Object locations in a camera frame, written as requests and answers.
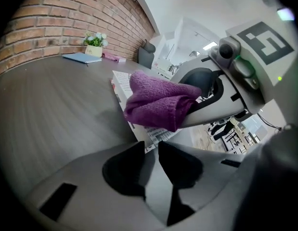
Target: purple towel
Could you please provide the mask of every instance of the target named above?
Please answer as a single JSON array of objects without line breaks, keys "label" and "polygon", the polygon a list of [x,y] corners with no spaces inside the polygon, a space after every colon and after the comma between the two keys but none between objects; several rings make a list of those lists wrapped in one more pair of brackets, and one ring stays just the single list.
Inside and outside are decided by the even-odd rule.
[{"label": "purple towel", "polygon": [[201,95],[197,87],[149,77],[137,70],[130,76],[133,91],[126,103],[125,118],[134,124],[175,132],[189,108]]}]

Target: potted plant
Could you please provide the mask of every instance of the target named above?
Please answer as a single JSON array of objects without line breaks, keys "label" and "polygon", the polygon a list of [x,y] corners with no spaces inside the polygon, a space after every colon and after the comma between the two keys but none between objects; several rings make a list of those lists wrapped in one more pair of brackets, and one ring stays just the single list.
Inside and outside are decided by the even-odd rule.
[{"label": "potted plant", "polygon": [[106,38],[105,33],[96,33],[94,37],[87,33],[84,38],[84,42],[87,43],[85,54],[101,57],[102,47],[108,45]]}]

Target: table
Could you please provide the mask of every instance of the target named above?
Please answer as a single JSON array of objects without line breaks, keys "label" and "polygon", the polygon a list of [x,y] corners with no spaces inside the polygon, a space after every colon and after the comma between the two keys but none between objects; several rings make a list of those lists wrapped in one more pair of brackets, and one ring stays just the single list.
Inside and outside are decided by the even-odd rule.
[{"label": "table", "polygon": [[[18,196],[75,158],[135,142],[110,84],[127,60],[85,64],[62,56],[23,64],[0,77],[0,164]],[[170,139],[192,145],[187,129]]]}]

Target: gray table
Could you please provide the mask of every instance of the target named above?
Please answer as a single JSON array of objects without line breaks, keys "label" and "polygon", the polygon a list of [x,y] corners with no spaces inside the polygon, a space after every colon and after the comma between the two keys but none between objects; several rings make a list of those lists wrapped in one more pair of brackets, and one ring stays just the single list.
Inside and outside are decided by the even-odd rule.
[{"label": "gray table", "polygon": [[[25,196],[75,158],[135,142],[112,90],[112,70],[135,62],[86,66],[61,56],[33,61],[0,77],[0,164],[13,190]],[[171,139],[192,145],[184,129]]]}]

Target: blue notebook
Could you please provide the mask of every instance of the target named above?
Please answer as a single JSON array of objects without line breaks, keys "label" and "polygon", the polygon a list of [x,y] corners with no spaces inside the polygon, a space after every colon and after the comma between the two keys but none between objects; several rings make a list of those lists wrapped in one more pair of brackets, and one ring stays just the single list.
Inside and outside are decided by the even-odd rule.
[{"label": "blue notebook", "polygon": [[87,55],[85,53],[73,53],[73,54],[65,54],[62,55],[64,58],[71,59],[74,61],[78,61],[84,64],[90,64],[90,63],[95,63],[95,62],[100,62],[102,59],[97,56],[91,56]]}]

